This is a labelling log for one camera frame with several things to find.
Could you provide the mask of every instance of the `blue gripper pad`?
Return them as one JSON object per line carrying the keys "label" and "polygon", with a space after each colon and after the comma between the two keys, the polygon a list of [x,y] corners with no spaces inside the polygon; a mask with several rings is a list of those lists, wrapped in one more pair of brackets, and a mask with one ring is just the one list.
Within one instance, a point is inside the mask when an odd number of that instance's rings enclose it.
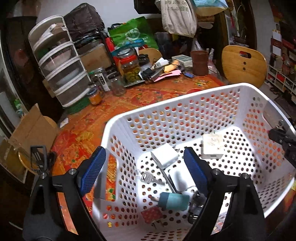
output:
{"label": "blue gripper pad", "polygon": [[207,196],[208,190],[207,190],[207,178],[200,168],[200,166],[197,164],[194,155],[190,152],[189,148],[186,148],[184,150],[184,162],[191,174],[191,177],[198,189],[199,192],[203,193],[205,196]]}
{"label": "blue gripper pad", "polygon": [[80,194],[84,196],[89,193],[98,177],[105,161],[106,161],[106,150],[103,147],[97,147],[89,158],[91,164],[84,173],[81,179]]}

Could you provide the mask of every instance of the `white wall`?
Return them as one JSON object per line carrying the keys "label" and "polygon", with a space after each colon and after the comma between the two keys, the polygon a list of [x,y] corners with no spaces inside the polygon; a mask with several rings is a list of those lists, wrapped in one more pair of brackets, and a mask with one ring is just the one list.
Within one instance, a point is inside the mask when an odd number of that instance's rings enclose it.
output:
{"label": "white wall", "polygon": [[113,23],[124,23],[141,16],[146,18],[160,17],[159,14],[138,14],[134,9],[133,0],[40,0],[40,2],[41,9],[37,22],[52,15],[64,16],[84,2],[96,8],[106,28]]}
{"label": "white wall", "polygon": [[270,59],[270,39],[272,30],[276,29],[274,17],[268,0],[250,0],[253,8],[256,32],[257,32],[257,50],[261,52],[267,63]]}

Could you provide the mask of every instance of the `jar of pickles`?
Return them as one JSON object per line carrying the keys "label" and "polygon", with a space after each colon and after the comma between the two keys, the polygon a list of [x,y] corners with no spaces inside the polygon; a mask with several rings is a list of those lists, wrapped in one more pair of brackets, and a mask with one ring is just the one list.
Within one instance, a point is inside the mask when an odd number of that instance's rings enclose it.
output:
{"label": "jar of pickles", "polygon": [[141,79],[139,76],[141,68],[136,55],[123,58],[120,60],[120,63],[124,72],[124,77],[128,83],[133,83]]}

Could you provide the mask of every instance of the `green shopping bag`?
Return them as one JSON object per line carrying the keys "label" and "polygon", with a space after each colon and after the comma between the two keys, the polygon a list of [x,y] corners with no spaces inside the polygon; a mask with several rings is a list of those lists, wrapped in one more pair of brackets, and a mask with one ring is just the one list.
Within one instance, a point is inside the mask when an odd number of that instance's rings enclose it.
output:
{"label": "green shopping bag", "polygon": [[158,49],[158,45],[154,40],[153,33],[145,17],[133,18],[126,24],[109,30],[109,34],[113,39],[114,45],[117,47],[122,47],[137,39],[143,39],[149,48]]}

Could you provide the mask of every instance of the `orange jar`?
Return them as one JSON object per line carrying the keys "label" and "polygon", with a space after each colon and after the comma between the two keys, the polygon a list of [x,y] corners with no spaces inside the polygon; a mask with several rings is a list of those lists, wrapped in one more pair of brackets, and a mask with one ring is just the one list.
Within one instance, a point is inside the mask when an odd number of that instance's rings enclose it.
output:
{"label": "orange jar", "polygon": [[93,106],[98,105],[102,101],[101,94],[97,88],[90,89],[87,93],[87,97]]}

